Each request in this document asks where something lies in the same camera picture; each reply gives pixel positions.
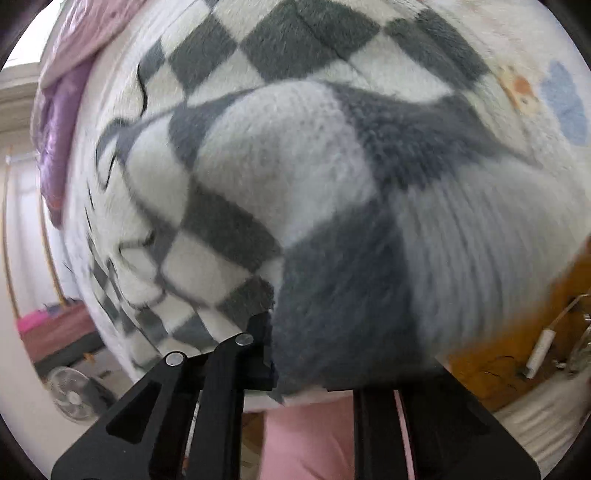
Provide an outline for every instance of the checkered blanket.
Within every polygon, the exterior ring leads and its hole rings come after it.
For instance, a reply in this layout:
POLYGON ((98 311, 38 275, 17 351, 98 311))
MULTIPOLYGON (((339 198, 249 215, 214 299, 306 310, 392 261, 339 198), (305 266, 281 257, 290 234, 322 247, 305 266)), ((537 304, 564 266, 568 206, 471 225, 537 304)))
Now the checkered blanket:
POLYGON ((539 300, 591 231, 589 169, 492 64, 411 0, 171 19, 84 186, 95 294, 136 366, 273 309, 284 391, 391 380, 539 300))

